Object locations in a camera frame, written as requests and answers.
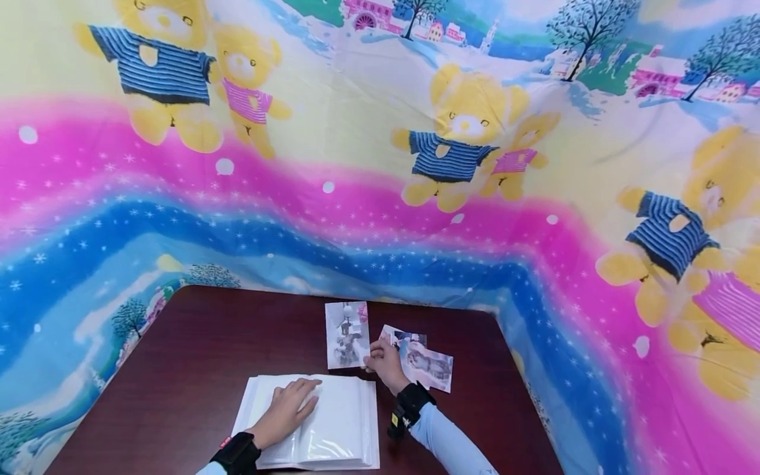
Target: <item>cartoon fabric backdrop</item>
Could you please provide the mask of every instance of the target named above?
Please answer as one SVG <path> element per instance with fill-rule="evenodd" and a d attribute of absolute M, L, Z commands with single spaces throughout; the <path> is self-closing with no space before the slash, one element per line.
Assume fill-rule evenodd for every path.
<path fill-rule="evenodd" d="M 758 11 L 10 2 L 0 471 L 205 284 L 486 310 L 567 473 L 755 472 Z"/>

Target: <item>green tree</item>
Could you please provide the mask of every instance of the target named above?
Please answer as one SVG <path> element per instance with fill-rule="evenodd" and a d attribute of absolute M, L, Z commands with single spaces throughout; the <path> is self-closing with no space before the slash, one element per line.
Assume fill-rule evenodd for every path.
<path fill-rule="evenodd" d="M 683 100 L 691 102 L 706 82 L 717 77 L 732 77 L 758 68 L 760 62 L 760 14 L 738 17 L 731 24 L 710 36 L 705 45 L 686 60 L 686 67 L 701 75 Z"/>
<path fill-rule="evenodd" d="M 216 264 L 194 264 L 188 272 L 187 281 L 191 285 L 240 288 L 240 279 L 235 277 L 232 272 Z"/>
<path fill-rule="evenodd" d="M 399 14 L 411 12 L 412 21 L 409 23 L 407 32 L 401 37 L 412 39 L 412 27 L 415 21 L 423 19 L 434 20 L 435 16 L 446 9 L 448 0 L 393 0 L 393 6 Z"/>
<path fill-rule="evenodd" d="M 146 318 L 147 307 L 145 304 L 135 298 L 130 298 L 111 317 L 113 334 L 121 340 L 128 340 L 133 334 L 142 338 L 140 328 L 145 325 Z"/>
<path fill-rule="evenodd" d="M 570 75 L 562 80 L 572 81 L 583 58 L 620 36 L 640 5 L 641 0 L 567 0 L 546 24 L 554 46 L 580 52 Z"/>
<path fill-rule="evenodd" d="M 30 441 L 47 422 L 49 419 L 37 417 L 33 412 L 0 416 L 0 470 L 5 462 L 16 457 L 18 449 Z"/>

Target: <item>pink wave stripe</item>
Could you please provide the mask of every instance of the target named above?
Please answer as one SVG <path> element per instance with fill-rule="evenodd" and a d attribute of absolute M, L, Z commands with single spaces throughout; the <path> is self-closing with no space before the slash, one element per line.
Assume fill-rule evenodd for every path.
<path fill-rule="evenodd" d="M 553 298 L 565 309 L 563 323 L 578 329 L 605 362 L 603 376 L 629 412 L 631 448 L 646 454 L 641 463 L 648 473 L 751 473 L 758 462 L 737 439 L 736 406 L 695 386 L 695 370 L 683 370 L 662 329 L 638 318 L 633 305 L 638 285 L 610 287 L 597 275 L 594 263 L 606 246 L 572 207 L 539 198 L 515 204 L 473 198 L 457 213 L 444 214 L 433 200 L 406 206 L 400 197 L 403 180 L 358 168 L 268 162 L 233 136 L 212 154 L 188 150 L 174 131 L 161 146 L 150 146 L 112 103 L 45 102 L 44 110 L 14 106 L 12 111 L 0 122 L 6 125 L 0 131 L 0 187 L 7 190 L 0 197 L 0 217 L 8 232 L 23 226 L 52 229 L 57 214 L 78 217 L 88 212 L 89 199 L 97 197 L 96 205 L 102 205 L 103 199 L 129 191 L 179 200 L 205 219 L 215 212 L 224 215 L 219 219 L 236 217 L 237 209 L 274 213 L 297 230 L 355 252 L 395 245 L 441 253 L 467 249 L 486 263 L 490 256 L 525 250 L 540 263 L 542 281 L 550 283 Z M 31 143 L 20 139 L 24 126 L 34 129 L 33 135 L 28 128 L 22 132 Z M 223 159 L 233 163 L 231 174 L 219 173 Z M 5 249 L 33 237 L 11 234 Z M 646 355 L 637 354 L 637 338 L 649 342 Z"/>

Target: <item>blue striped shirt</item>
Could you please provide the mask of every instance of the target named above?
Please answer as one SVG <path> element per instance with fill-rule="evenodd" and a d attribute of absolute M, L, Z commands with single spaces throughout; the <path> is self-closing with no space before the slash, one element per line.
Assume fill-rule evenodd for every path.
<path fill-rule="evenodd" d="M 439 145 L 450 147 L 443 158 L 435 155 Z M 469 182 L 488 154 L 498 149 L 490 145 L 469 145 L 447 140 L 433 132 L 414 131 L 409 132 L 409 147 L 412 155 L 418 154 L 412 173 L 447 183 Z"/>
<path fill-rule="evenodd" d="M 689 224 L 674 233 L 670 222 L 679 215 L 688 218 Z M 705 231 L 702 219 L 679 200 L 646 192 L 636 216 L 646 219 L 625 240 L 640 245 L 653 263 L 678 281 L 703 249 L 720 248 Z"/>
<path fill-rule="evenodd" d="M 209 104 L 208 72 L 216 61 L 202 51 L 192 51 L 159 40 L 149 40 L 124 28 L 90 26 L 106 59 L 117 61 L 125 93 L 138 93 L 162 104 Z M 140 46 L 158 51 L 155 65 L 140 57 Z"/>

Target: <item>wrist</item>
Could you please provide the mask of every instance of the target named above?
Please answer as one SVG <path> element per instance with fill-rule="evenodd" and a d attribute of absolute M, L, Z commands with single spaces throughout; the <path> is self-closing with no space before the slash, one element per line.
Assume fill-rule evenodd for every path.
<path fill-rule="evenodd" d="M 262 431 L 260 427 L 254 425 L 249 427 L 244 432 L 253 434 L 253 445 L 260 451 L 264 451 L 266 448 L 271 447 L 273 444 L 267 437 L 266 431 Z"/>
<path fill-rule="evenodd" d="M 408 385 L 412 384 L 412 381 L 409 380 L 406 376 L 401 376 L 397 381 L 393 382 L 388 386 L 388 389 L 391 390 L 391 394 L 394 395 L 394 397 L 398 396 L 398 393 L 402 392 L 404 388 L 406 388 Z"/>

